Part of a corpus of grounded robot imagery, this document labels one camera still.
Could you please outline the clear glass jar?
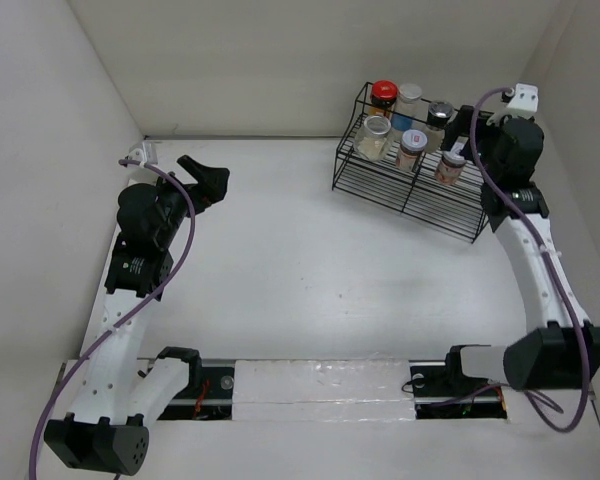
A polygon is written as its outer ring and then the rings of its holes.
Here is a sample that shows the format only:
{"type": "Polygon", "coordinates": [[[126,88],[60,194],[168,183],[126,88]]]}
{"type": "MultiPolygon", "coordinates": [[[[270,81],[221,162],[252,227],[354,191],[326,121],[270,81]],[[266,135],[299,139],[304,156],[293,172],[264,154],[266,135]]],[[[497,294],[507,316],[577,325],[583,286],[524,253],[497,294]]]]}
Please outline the clear glass jar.
{"type": "Polygon", "coordinates": [[[390,147],[390,120],[382,115],[367,116],[354,139],[354,150],[368,161],[381,160],[390,147]]]}

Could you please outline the black cap grinder bottle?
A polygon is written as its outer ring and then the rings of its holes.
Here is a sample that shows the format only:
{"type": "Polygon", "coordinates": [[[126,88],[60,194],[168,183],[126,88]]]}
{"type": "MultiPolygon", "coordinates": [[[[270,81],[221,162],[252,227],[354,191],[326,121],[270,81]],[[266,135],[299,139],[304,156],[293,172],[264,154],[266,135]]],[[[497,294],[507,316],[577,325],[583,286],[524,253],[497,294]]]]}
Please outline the black cap grinder bottle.
{"type": "Polygon", "coordinates": [[[436,100],[429,103],[423,130],[427,137],[425,153],[434,153],[439,149],[444,140],[445,128],[454,116],[454,112],[453,105],[448,101],[436,100]]]}

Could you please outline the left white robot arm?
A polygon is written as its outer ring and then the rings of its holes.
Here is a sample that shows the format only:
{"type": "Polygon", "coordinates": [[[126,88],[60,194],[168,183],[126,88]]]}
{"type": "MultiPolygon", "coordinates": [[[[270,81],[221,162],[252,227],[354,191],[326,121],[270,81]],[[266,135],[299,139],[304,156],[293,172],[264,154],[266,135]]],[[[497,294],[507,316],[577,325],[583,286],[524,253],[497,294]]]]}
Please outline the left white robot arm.
{"type": "Polygon", "coordinates": [[[177,396],[203,398],[209,381],[197,350],[166,347],[143,377],[136,362],[151,321],[144,309],[158,302],[191,250],[195,228],[189,226],[183,253],[174,259],[170,246],[184,221],[224,200],[230,172],[205,166],[184,155],[178,165],[191,177],[182,183],[148,162],[130,157],[157,175],[118,196],[119,233],[111,251],[104,307],[93,343],[56,387],[39,420],[29,459],[37,476],[39,445],[45,444],[68,468],[135,475],[143,465],[149,429],[177,396]]]}

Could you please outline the blue label clear bottle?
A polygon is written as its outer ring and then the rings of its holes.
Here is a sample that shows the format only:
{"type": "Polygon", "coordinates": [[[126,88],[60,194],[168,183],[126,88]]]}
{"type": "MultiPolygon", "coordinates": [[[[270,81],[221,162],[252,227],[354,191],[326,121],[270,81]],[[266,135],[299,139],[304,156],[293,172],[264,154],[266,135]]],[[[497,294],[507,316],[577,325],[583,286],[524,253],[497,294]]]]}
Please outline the blue label clear bottle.
{"type": "Polygon", "coordinates": [[[422,89],[416,84],[403,83],[398,87],[391,116],[391,127],[394,133],[402,133],[412,128],[421,97],[422,89]]]}

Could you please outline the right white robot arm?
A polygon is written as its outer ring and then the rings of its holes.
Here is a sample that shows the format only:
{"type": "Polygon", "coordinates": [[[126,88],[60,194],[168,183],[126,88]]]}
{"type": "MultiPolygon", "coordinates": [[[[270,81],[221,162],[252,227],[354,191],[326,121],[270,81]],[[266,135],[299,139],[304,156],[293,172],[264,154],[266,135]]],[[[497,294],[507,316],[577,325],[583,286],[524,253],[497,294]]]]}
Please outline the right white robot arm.
{"type": "Polygon", "coordinates": [[[600,326],[576,300],[551,236],[549,209],[532,181],[544,147],[533,119],[488,124],[488,113],[464,105],[447,126],[442,147],[469,133],[475,120],[479,165],[488,174],[481,205],[513,269],[526,315],[527,333],[508,346],[457,345],[446,356],[442,381],[463,394],[478,379],[516,390],[566,390],[582,386],[582,368],[600,367],[600,326]]]}

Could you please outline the red lid sauce jar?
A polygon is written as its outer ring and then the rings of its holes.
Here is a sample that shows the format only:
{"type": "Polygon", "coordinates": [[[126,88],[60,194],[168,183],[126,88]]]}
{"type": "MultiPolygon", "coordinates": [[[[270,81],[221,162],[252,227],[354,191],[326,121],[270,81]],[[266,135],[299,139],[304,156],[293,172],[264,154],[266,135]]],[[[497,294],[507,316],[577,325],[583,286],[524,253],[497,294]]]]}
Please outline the red lid sauce jar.
{"type": "Polygon", "coordinates": [[[378,80],[371,86],[369,95],[369,116],[384,116],[389,118],[397,100],[398,87],[389,80],[378,80]]]}

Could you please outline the white lid spice jar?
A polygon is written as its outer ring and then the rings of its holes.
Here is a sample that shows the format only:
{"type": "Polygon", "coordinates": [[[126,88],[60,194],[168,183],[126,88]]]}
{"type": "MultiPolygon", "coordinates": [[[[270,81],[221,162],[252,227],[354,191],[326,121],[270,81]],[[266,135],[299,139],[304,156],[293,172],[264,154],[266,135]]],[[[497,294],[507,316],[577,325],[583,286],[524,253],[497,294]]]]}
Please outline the white lid spice jar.
{"type": "Polygon", "coordinates": [[[435,179],[443,185],[456,183],[467,160],[458,151],[444,151],[435,170],[435,179]]]}
{"type": "Polygon", "coordinates": [[[396,167],[405,172],[415,171],[427,144],[428,138],[424,132],[416,129],[406,130],[397,150],[396,167]]]}

